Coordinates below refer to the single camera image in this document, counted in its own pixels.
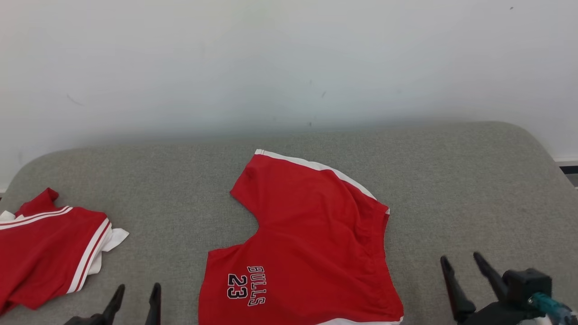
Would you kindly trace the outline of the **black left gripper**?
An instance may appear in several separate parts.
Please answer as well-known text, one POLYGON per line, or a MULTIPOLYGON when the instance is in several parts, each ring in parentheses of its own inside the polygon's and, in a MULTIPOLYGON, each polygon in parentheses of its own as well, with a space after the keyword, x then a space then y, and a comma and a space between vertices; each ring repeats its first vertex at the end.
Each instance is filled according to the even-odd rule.
MULTIPOLYGON (((105 307, 103 313, 95 313, 90 317, 74 316, 68 319, 64 325, 112 325, 114 322, 114 317, 121 308, 125 289, 126 287, 124 284, 120 284, 118 286, 113 297, 105 307)), ((144 323, 145 325, 161 324, 161 302, 161 284, 155 283, 149 298, 149 312, 147 313, 147 318, 144 323)))

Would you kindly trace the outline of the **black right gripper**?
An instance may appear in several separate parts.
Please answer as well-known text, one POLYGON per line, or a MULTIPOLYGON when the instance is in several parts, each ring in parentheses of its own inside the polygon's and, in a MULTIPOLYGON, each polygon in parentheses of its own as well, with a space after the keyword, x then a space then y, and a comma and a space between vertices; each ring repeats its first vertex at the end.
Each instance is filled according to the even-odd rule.
POLYGON ((494 270, 488 261, 475 251, 473 258, 482 275, 488 280, 498 301, 492 302, 477 311, 474 303, 462 290, 451 263, 444 255, 440 257, 440 266, 444 276, 446 290, 457 324, 461 325, 518 325, 524 320, 544 317, 545 313, 528 302, 507 300, 508 286, 502 276, 494 270))

